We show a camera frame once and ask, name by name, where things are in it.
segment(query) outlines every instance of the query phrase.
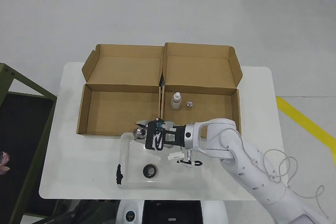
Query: white cable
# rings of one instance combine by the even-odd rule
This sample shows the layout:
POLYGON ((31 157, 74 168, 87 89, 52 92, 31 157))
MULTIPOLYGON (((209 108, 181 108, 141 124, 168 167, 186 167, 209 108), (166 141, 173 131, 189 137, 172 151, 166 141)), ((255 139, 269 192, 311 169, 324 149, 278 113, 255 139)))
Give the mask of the white cable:
MULTIPOLYGON (((217 134, 217 136, 219 136, 219 143, 220 143, 220 145, 222 146, 222 147, 224 147, 224 148, 226 148, 227 150, 228 150, 228 148, 226 147, 226 146, 224 146, 223 145, 223 143, 222 143, 222 141, 221 141, 221 134, 223 133, 223 132, 225 132, 226 130, 233 130, 238 136, 239 136, 239 138, 240 138, 240 141, 241 141, 241 146, 242 146, 242 150, 244 151, 244 153, 247 155, 247 157, 250 159, 250 161, 251 161, 251 163, 255 166, 255 164, 253 163, 253 159, 249 156, 249 154, 245 151, 245 147, 244 147, 244 143, 243 143, 243 141, 242 141, 242 137, 241 137, 241 135, 240 135, 240 133, 236 130, 236 129, 233 129, 233 128, 225 128, 225 129, 223 129, 222 131, 220 131, 218 134, 217 134)), ((293 160, 295 160, 295 163, 296 163, 296 169, 295 169, 295 171, 294 171, 294 173, 292 174, 292 176, 290 177, 290 178, 288 178, 288 180, 287 180, 287 187, 288 188, 290 188, 291 190, 292 190, 292 192, 294 192, 297 196, 299 196, 299 197, 301 197, 301 198, 306 198, 306 199, 316 199, 316 202, 317 202, 317 204, 318 204, 318 206, 319 206, 319 208, 320 208, 320 210, 322 211, 322 213, 326 216, 326 218, 329 218, 328 217, 328 215, 324 212, 324 210, 322 209, 322 207, 321 207, 321 205, 320 205, 320 203, 319 203, 319 199, 318 199, 318 197, 319 196, 321 196, 322 194, 323 194, 323 192, 324 192, 324 190, 325 190, 325 186, 324 185, 320 185, 318 188, 317 188, 317 190, 316 190, 316 192, 315 192, 315 195, 314 196, 303 196, 303 195, 300 195, 300 194, 298 194, 298 193, 296 193, 292 188, 291 188, 291 186, 290 186, 290 181, 291 181, 291 179, 296 175, 296 173, 297 173, 297 169, 298 169, 298 162, 297 162, 297 160, 296 160, 296 158, 294 158, 294 157, 292 157, 292 156, 287 156, 283 151, 281 151, 281 150, 277 150, 277 149, 270 149, 270 150, 267 150, 265 153, 264 153, 264 155, 263 155, 263 166, 264 166, 264 170, 265 171, 263 171, 263 170, 261 170, 261 168, 259 168, 258 166, 256 166, 261 172, 263 172, 267 177, 269 177, 269 178, 279 178, 279 181, 278 182, 276 182, 276 181, 273 181, 274 183, 280 183, 280 182, 282 182, 282 177, 283 176, 285 176, 285 175, 287 175, 287 173, 289 172, 289 170, 290 170, 290 159, 293 159, 293 160), (280 164, 279 164, 279 169, 278 169, 278 172, 279 172, 279 175, 271 175, 271 174, 269 174, 268 173, 268 170, 267 170, 267 168, 266 168, 266 165, 265 165, 265 158, 266 158, 266 154, 268 153, 268 152, 270 152, 270 151, 278 151, 278 152, 280 152, 280 153, 282 153, 282 154, 284 154, 284 156, 285 156, 285 158, 280 162, 280 164), (281 165, 285 162, 285 161, 288 161, 288 168, 287 168, 287 171, 284 173, 284 174, 281 174, 281 165)))

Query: label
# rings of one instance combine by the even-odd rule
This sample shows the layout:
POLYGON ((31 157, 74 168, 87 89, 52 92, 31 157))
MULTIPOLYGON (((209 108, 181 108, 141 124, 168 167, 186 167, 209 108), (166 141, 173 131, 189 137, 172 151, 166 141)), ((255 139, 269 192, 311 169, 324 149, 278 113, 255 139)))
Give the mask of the label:
POLYGON ((168 160, 176 160, 177 158, 184 158, 184 153, 173 152, 168 155, 168 160))

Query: cardboard box lid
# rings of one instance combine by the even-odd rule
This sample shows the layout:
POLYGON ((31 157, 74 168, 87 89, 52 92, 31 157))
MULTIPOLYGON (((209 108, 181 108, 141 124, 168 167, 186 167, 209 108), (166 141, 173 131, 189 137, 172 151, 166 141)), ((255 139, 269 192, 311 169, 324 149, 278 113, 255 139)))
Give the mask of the cardboard box lid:
POLYGON ((158 86, 163 47, 98 44, 82 67, 87 83, 158 86))
POLYGON ((165 85, 236 88, 242 72, 232 46, 166 43, 165 85))

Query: white bottle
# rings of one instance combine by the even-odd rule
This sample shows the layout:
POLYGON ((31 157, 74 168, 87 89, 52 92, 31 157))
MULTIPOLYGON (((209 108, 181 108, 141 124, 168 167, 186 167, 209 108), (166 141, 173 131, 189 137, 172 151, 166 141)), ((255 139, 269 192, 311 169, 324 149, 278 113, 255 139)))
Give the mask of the white bottle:
POLYGON ((174 110, 178 109, 179 106, 180 106, 180 103, 181 103, 181 96, 180 96, 180 93, 176 92, 173 97, 172 97, 172 108, 174 110))

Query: robotic arm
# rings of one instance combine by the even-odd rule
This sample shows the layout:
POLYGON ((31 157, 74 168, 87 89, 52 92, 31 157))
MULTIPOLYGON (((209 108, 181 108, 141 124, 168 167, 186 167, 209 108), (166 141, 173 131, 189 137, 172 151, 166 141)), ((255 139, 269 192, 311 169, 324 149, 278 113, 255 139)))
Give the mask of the robotic arm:
POLYGON ((268 159, 257 148, 243 141, 235 122, 225 118, 173 126, 166 130, 164 121, 148 123, 146 148, 162 150, 178 145, 220 160, 223 168, 247 190, 273 217, 275 223, 330 223, 310 205, 303 202, 279 176, 268 159), (207 147, 200 146, 200 133, 207 126, 207 147))

